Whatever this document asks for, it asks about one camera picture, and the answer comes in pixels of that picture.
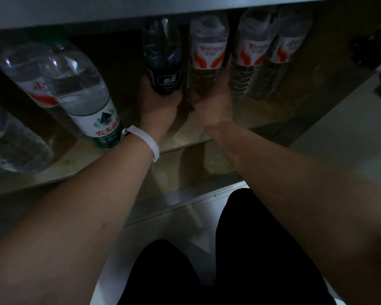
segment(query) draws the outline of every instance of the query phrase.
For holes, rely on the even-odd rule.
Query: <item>leg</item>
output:
[[[137,257],[118,305],[191,299],[200,287],[189,259],[168,241],[159,240]]]
[[[335,304],[315,264],[250,189],[234,191],[220,216],[216,266],[223,297]]]

